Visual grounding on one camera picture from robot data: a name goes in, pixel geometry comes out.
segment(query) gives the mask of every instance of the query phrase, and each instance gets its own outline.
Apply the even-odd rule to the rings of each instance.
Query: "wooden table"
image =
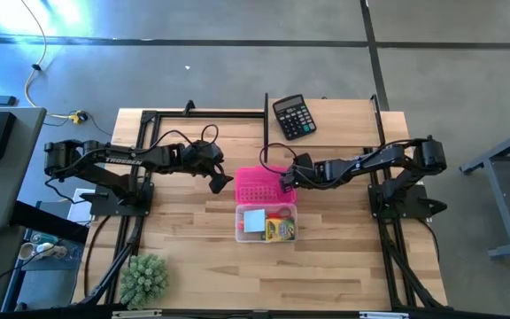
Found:
[[[361,154],[364,146],[379,144],[374,107],[368,100],[307,99],[306,103],[317,123],[316,133],[287,143],[271,112],[269,143],[286,143],[295,152],[309,152],[313,160],[347,159]],[[135,144],[142,111],[120,109],[114,144]],[[387,142],[409,137],[402,112],[382,112],[382,121]],[[163,119],[161,134],[177,128],[195,140],[209,123],[220,128],[217,145],[224,152],[228,175],[259,164],[263,120]],[[170,135],[162,144],[175,142],[182,138]],[[271,148],[269,165],[288,166],[290,157],[282,148]],[[129,172],[128,167],[107,168],[118,174]],[[390,309],[379,232],[367,200],[368,175],[336,190],[297,190],[299,235],[294,244],[235,241],[234,182],[219,195],[212,194],[209,180],[201,177],[154,175],[153,182],[155,196],[139,253],[155,253],[167,260],[171,286],[165,297],[149,307]],[[92,223],[88,243],[97,224]],[[112,217],[97,237],[89,264],[90,289],[112,262],[119,224],[120,218]],[[414,220],[403,220],[403,232],[412,269],[446,304],[432,236]],[[83,297],[83,267],[82,263],[73,301]],[[395,275],[399,296],[405,300],[402,276],[399,271]]]

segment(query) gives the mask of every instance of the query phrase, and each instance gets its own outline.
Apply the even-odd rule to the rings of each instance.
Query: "succulent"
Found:
[[[166,264],[157,255],[133,256],[121,270],[121,303],[127,309],[143,309],[168,287]]]

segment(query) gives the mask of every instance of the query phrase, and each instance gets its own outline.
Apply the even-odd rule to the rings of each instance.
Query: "calculator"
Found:
[[[316,131],[316,123],[308,112],[305,100],[298,94],[273,103],[274,116],[287,140],[307,136]]]

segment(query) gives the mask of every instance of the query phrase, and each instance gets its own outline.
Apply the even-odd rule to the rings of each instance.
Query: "gray desk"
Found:
[[[0,229],[9,224],[19,188],[27,172],[46,110],[40,107],[0,107],[17,117],[4,157],[0,160]]]

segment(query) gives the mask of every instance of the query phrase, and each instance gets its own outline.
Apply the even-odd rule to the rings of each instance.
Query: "pink plastic basket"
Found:
[[[286,167],[270,167],[285,172]],[[237,204],[294,203],[297,193],[293,190],[283,193],[279,184],[280,175],[263,167],[241,167],[236,171]]]

